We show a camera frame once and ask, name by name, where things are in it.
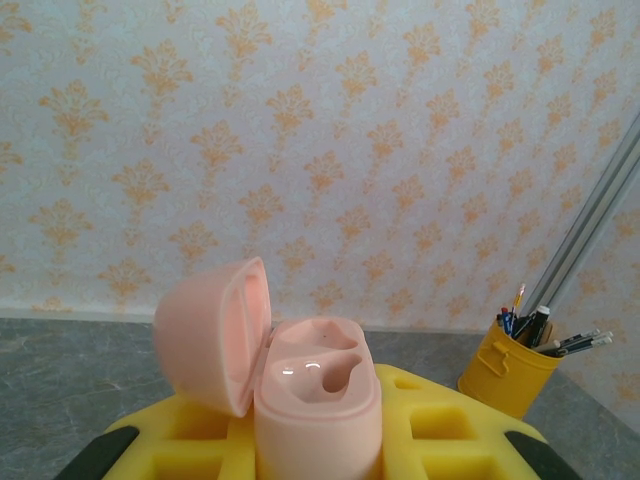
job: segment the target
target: marble surface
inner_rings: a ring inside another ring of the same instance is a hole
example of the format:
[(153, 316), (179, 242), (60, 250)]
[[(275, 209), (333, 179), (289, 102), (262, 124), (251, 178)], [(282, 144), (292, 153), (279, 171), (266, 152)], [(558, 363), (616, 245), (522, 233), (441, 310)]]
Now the marble surface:
[[(481, 337), (367, 332), (377, 363), (455, 387)], [(53, 478), (119, 417), (171, 394), (151, 327), (0, 320), (0, 477)], [(640, 436), (554, 374), (525, 419), (584, 478), (640, 478)]]

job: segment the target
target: yellow foam insert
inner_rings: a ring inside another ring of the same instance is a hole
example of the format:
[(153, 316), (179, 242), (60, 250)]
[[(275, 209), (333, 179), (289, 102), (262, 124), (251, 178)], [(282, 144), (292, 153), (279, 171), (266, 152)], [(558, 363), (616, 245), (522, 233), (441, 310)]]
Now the yellow foam insert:
[[(382, 385), (380, 480), (538, 479), (503, 435), (533, 427), (389, 365)], [(254, 480), (253, 413), (232, 418), (174, 395), (111, 425), (140, 431), (105, 480)]]

